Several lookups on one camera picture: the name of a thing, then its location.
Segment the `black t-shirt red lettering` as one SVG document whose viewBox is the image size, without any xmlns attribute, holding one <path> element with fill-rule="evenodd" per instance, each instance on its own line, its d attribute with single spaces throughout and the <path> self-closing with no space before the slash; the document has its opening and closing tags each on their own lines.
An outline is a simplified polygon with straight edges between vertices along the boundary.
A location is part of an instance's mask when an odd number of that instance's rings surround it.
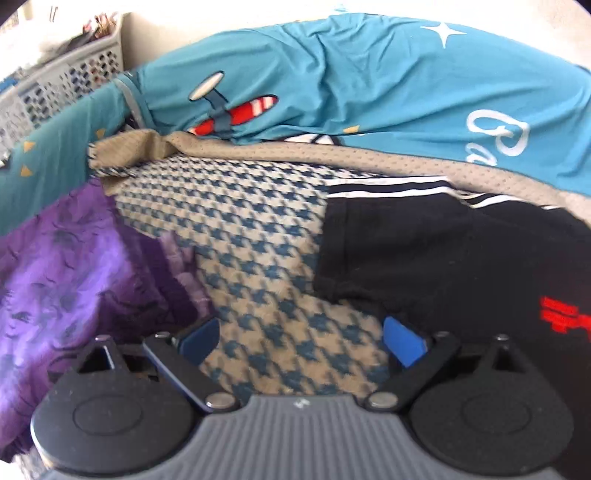
<svg viewBox="0 0 591 480">
<path fill-rule="evenodd" d="M 570 407 L 559 468 L 590 475 L 590 230 L 566 210 L 444 176 L 329 182 L 315 293 L 420 336 L 513 339 Z"/>
</svg>

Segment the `purple floral garment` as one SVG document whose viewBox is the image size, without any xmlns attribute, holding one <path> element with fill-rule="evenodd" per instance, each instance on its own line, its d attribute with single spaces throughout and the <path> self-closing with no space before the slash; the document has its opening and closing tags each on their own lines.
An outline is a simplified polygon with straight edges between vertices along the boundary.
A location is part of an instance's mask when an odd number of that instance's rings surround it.
<svg viewBox="0 0 591 480">
<path fill-rule="evenodd" d="M 32 447 L 34 410 L 98 335 L 138 343 L 211 318 L 197 253 L 126 225 L 89 181 L 1 239 L 1 459 Z"/>
</svg>

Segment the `houndstooth blue beige bed sheet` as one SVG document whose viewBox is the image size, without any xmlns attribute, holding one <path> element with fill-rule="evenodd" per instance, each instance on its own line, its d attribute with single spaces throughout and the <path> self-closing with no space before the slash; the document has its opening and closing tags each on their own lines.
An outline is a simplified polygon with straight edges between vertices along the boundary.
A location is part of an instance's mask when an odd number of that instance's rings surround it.
<svg viewBox="0 0 591 480">
<path fill-rule="evenodd" d="M 505 334 L 458 355 L 398 412 L 363 400 L 402 368 L 383 323 L 315 293 L 329 182 L 444 176 L 462 191 L 569 209 L 555 188 L 493 167 L 337 146 L 232 146 L 121 134 L 91 171 L 135 230 L 198 256 L 221 337 L 199 368 L 239 408 L 202 412 L 145 355 L 85 348 L 35 412 L 50 479 L 571 479 L 570 407 Z"/>
</svg>

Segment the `blue cartoon print bedding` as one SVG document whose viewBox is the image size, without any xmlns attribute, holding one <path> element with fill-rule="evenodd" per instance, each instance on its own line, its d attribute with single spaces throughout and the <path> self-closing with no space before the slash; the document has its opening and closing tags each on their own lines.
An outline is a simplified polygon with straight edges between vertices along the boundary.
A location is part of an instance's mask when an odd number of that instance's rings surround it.
<svg viewBox="0 0 591 480">
<path fill-rule="evenodd" d="M 466 26 L 344 14 L 218 33 L 76 101 L 2 158 L 2 231 L 82 185 L 88 146 L 127 121 L 496 167 L 590 215 L 588 70 Z"/>
</svg>

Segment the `white perforated laundry basket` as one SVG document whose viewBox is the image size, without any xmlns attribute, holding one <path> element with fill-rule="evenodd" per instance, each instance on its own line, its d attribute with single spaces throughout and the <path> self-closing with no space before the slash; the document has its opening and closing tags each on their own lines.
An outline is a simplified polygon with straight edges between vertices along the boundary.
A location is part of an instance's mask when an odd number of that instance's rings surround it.
<svg viewBox="0 0 591 480">
<path fill-rule="evenodd" d="M 61 110 L 123 71 L 124 19 L 124 15 L 117 15 L 111 34 L 58 57 L 1 92 L 3 154 Z"/>
</svg>

